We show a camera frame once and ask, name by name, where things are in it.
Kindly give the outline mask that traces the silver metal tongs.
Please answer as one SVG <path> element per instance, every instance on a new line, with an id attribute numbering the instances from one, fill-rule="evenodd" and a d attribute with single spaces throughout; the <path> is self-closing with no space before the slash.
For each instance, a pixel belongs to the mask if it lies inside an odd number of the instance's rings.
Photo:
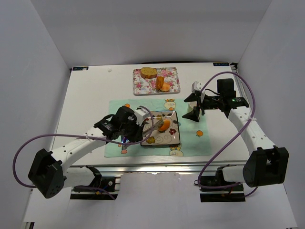
<path id="1" fill-rule="evenodd" d="M 160 129 L 164 124 L 163 120 L 159 120 L 152 125 L 152 122 L 144 122 L 142 136 L 147 137 L 151 135 L 153 131 Z"/>

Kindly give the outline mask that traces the smooth orange oval bread roll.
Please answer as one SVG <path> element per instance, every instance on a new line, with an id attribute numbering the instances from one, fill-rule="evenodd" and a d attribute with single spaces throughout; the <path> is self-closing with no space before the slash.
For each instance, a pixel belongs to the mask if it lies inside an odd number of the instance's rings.
<path id="1" fill-rule="evenodd" d="M 170 125 L 171 125 L 171 122 L 167 119 L 164 119 L 163 120 L 163 125 L 161 127 L 159 127 L 158 130 L 160 132 L 166 131 L 170 127 Z"/>

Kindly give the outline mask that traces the dark orange bread wedge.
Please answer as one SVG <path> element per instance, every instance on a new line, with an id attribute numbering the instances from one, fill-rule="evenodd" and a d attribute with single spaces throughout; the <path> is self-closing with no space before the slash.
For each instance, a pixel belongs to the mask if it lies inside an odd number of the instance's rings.
<path id="1" fill-rule="evenodd" d="M 158 76 L 156 78 L 156 86 L 155 86 L 155 88 L 157 90 L 160 90 L 163 87 L 163 84 L 164 84 L 164 77 Z"/>

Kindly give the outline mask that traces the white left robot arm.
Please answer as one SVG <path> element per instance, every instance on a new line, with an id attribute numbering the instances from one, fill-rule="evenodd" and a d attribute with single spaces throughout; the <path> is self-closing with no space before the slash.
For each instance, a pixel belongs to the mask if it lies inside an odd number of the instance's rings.
<path id="1" fill-rule="evenodd" d="M 36 153 L 28 178 L 45 198 L 52 198 L 66 187 L 100 190 L 102 175 L 98 169 L 86 165 L 72 165 L 93 150 L 114 142 L 119 137 L 127 144 L 143 140 L 144 121 L 150 112 L 140 106 L 132 110 L 121 106 L 115 114 L 109 114 L 94 124 L 84 135 L 59 148 Z"/>

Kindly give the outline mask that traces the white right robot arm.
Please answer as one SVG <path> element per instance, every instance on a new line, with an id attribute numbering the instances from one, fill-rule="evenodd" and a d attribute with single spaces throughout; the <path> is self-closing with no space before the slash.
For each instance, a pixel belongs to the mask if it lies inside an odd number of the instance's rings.
<path id="1" fill-rule="evenodd" d="M 204 115 L 206 110 L 223 112 L 249 151 L 245 165 L 219 167 L 213 178 L 201 176 L 198 186 L 203 189 L 225 189 L 241 183 L 246 183 L 249 187 L 261 187 L 284 182 L 289 153 L 286 148 L 277 147 L 266 136 L 252 117 L 246 99 L 236 95 L 233 79 L 218 80 L 215 96 L 206 95 L 203 85 L 196 81 L 185 102 L 196 103 L 192 111 L 183 115 L 183 118 L 195 122 L 199 122 L 200 115 Z"/>

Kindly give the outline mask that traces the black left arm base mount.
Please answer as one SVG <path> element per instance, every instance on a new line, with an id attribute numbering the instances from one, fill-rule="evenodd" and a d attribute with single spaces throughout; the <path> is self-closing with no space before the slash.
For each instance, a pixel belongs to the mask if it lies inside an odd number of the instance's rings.
<path id="1" fill-rule="evenodd" d="M 71 199 L 115 200 L 118 196 L 118 178 L 102 175 L 93 166 L 72 167 L 67 171 Z"/>

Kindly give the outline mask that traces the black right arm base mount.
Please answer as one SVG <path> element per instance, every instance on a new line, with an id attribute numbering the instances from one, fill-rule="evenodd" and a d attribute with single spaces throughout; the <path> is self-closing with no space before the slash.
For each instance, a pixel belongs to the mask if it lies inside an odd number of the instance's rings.
<path id="1" fill-rule="evenodd" d="M 213 176 L 202 175 L 194 184 L 201 202 L 245 202 L 243 166 L 218 167 Z"/>

